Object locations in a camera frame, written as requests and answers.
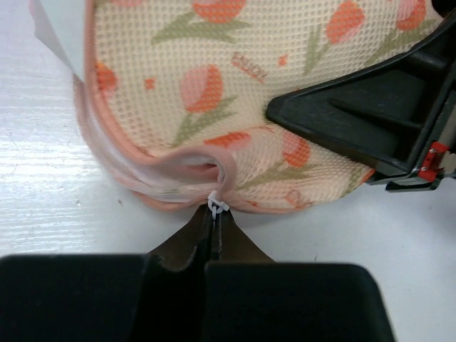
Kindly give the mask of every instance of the tabletop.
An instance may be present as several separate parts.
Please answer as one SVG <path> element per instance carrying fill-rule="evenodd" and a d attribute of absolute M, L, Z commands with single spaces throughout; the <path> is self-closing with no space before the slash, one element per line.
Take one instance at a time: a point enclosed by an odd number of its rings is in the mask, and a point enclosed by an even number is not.
<path fill-rule="evenodd" d="M 0 6 L 0 257 L 143 253 L 194 209 L 150 209 L 110 180 L 81 139 L 72 76 L 33 36 L 26 0 Z M 277 261 L 350 262 L 377 280 L 400 342 L 456 341 L 456 181 L 390 194 L 364 185 L 284 216 L 235 213 Z"/>

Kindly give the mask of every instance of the white table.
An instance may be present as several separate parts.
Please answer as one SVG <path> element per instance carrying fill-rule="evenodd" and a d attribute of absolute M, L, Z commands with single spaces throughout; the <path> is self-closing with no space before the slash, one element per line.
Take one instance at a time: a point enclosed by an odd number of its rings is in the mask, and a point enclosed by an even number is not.
<path fill-rule="evenodd" d="M 0 6 L 0 256 L 146 252 L 193 210 L 142 205 L 76 127 L 71 75 L 33 37 L 26 0 Z M 295 215 L 236 214 L 277 261 L 342 261 L 377 279 L 399 342 L 456 341 L 456 181 L 435 192 L 362 186 Z"/>

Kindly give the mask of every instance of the floral patterned fabric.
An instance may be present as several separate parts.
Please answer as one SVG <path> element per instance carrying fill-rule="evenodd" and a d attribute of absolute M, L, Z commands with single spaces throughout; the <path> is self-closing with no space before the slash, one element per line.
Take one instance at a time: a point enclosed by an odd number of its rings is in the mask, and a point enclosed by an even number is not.
<path fill-rule="evenodd" d="M 336 200 L 373 172 L 267 122 L 267 103 L 406 51 L 441 21 L 430 0 L 95 0 L 94 6 L 98 91 L 129 143 L 154 157 L 197 146 L 229 151 L 236 169 L 225 172 L 234 172 L 236 182 L 228 198 L 236 198 L 235 209 L 252 212 Z M 193 170 L 217 169 L 200 164 Z M 128 177 L 116 178 L 132 188 Z M 197 183 L 186 190 L 163 180 L 147 196 L 195 190 Z"/>

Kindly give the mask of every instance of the red component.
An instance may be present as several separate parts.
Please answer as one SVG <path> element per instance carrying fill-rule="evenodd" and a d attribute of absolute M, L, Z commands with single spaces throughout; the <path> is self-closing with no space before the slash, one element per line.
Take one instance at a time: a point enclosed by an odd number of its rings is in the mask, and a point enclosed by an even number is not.
<path fill-rule="evenodd" d="M 418 171 L 418 176 L 428 182 L 434 182 L 439 172 L 438 164 L 440 162 L 440 156 L 448 150 L 450 150 L 448 146 L 438 141 L 432 143 L 420 171 Z"/>

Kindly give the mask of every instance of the waffle textured cloth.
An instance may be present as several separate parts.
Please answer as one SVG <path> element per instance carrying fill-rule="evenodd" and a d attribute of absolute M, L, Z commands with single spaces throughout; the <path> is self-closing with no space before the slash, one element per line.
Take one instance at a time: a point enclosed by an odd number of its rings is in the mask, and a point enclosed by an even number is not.
<path fill-rule="evenodd" d="M 78 119 L 114 178 L 152 206 L 220 200 L 290 212 L 371 174 L 265 119 L 268 102 L 408 50 L 431 0 L 88 0 Z"/>

